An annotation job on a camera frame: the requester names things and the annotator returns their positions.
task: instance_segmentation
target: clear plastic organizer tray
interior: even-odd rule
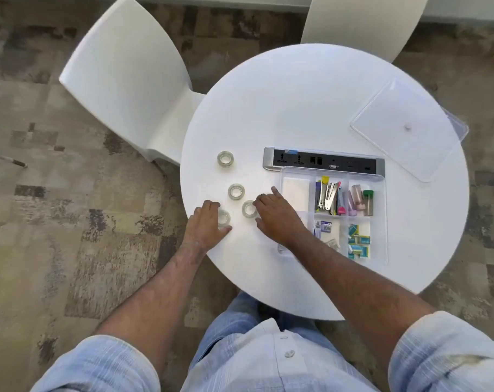
[[[341,182],[342,192],[348,191],[354,184],[360,184],[361,190],[373,190],[373,216],[365,216],[362,210],[357,216],[331,215],[325,211],[316,212],[316,182],[322,176],[328,176],[329,181]],[[327,170],[284,167],[281,170],[280,192],[296,210],[307,229],[314,233],[314,222],[325,221],[332,223],[330,233],[322,232],[321,240],[327,242],[332,238],[338,239],[337,251],[348,257],[349,227],[359,226],[360,235],[369,235],[369,256],[355,256],[354,261],[362,264],[386,265],[388,263],[387,238],[387,185],[385,178],[374,174],[334,172]],[[292,257],[292,253],[281,245],[277,246],[282,256]]]

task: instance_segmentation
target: chair leg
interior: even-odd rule
[[[27,168],[28,167],[28,164],[23,163],[22,161],[17,161],[16,159],[9,158],[9,157],[6,157],[6,156],[1,155],[1,154],[0,154],[0,159],[3,159],[4,161],[11,162],[12,164],[15,164],[15,165],[18,165],[18,166],[22,166],[22,168]]]

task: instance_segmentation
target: clear plastic lid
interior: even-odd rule
[[[350,126],[422,182],[429,182],[468,133],[468,126],[396,79]]]

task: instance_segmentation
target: floor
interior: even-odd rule
[[[107,6],[0,1],[0,151],[29,164],[24,170],[0,160],[0,392],[27,390],[161,269],[183,234],[178,169],[147,163],[57,80]],[[203,93],[240,62],[298,43],[305,18],[145,6]],[[494,338],[494,28],[420,24],[395,64],[470,125],[463,143],[471,184],[468,222],[454,257],[422,296]],[[234,295],[235,287],[206,259],[162,390],[180,389],[206,327]],[[386,376],[347,323],[321,328],[387,390]]]

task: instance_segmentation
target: light blue shirt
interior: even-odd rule
[[[494,341],[446,312],[424,316],[401,337],[388,367],[392,392],[494,391]],[[128,343],[91,336],[55,364],[32,392],[160,391],[151,362]],[[371,392],[341,355],[268,319],[220,340],[187,375],[183,391]]]

